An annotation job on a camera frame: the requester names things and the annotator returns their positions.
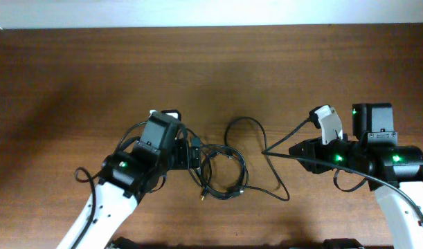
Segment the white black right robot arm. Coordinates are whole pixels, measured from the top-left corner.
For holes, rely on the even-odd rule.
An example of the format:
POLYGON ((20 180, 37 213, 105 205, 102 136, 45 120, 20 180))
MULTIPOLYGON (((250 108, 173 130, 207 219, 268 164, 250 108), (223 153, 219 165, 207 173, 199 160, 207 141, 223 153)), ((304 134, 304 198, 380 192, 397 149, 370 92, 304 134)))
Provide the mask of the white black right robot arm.
POLYGON ((384 213, 394 248, 423 248, 423 152, 398 144, 392 105, 353 104, 355 141, 329 105, 310 111, 309 119, 321 136, 290 147, 289 154, 313 174, 359 173, 384 213))

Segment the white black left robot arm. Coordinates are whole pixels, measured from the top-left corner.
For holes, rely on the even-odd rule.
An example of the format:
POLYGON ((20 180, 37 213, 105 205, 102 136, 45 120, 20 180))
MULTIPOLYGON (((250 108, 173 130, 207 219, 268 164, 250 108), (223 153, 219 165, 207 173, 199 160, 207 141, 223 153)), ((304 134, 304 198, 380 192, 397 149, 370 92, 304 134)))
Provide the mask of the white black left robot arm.
POLYGON ((123 136, 101 170, 87 176, 91 195, 59 248, 106 248, 168 171, 199 168, 200 141, 188 138, 179 111, 151 110, 140 125, 144 128, 141 136, 123 136))

